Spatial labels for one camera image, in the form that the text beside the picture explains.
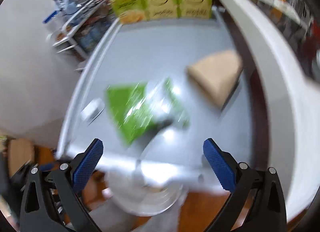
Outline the green snack bag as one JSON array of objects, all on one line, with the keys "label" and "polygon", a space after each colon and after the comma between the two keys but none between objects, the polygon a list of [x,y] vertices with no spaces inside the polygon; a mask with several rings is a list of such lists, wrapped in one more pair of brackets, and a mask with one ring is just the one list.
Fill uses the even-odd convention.
[{"label": "green snack bag", "polygon": [[187,109],[171,78],[158,82],[110,85],[105,97],[109,113],[127,146],[148,131],[174,125],[189,126]]}]

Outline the beige paper cup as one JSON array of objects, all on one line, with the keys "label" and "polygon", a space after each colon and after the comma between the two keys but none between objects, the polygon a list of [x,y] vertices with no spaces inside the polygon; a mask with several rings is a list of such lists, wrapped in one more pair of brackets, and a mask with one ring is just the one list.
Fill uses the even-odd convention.
[{"label": "beige paper cup", "polygon": [[241,75],[243,63],[235,50],[208,55],[187,66],[188,76],[217,108],[223,108]]}]

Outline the white round trash bin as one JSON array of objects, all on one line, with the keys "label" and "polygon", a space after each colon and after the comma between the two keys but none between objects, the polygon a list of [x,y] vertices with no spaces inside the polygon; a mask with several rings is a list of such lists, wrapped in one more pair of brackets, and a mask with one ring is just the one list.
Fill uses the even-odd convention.
[{"label": "white round trash bin", "polygon": [[149,183],[140,166],[132,171],[110,170],[105,181],[116,205],[129,214],[141,217],[165,212],[178,201],[183,192],[183,185],[180,183]]}]

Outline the small white wrapper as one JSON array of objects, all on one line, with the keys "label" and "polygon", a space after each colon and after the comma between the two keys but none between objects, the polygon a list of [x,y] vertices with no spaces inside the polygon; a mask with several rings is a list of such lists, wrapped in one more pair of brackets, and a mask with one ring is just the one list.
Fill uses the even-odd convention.
[{"label": "small white wrapper", "polygon": [[86,123],[91,123],[95,120],[104,110],[105,104],[101,98],[93,99],[81,111],[81,119]]}]

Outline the Jagabee box with fries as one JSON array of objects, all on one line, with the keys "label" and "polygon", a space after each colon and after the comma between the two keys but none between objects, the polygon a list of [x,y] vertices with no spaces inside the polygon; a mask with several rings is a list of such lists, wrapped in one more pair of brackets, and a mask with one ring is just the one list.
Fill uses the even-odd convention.
[{"label": "Jagabee box with fries", "polygon": [[113,11],[119,21],[125,24],[134,24],[147,21],[144,0],[110,0]]}]

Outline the middle Jagabee smiley box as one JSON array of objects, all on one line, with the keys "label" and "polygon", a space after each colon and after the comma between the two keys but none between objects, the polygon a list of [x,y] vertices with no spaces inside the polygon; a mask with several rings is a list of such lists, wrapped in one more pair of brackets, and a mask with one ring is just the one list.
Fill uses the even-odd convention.
[{"label": "middle Jagabee smiley box", "polygon": [[149,20],[178,18],[177,0],[144,0]]}]

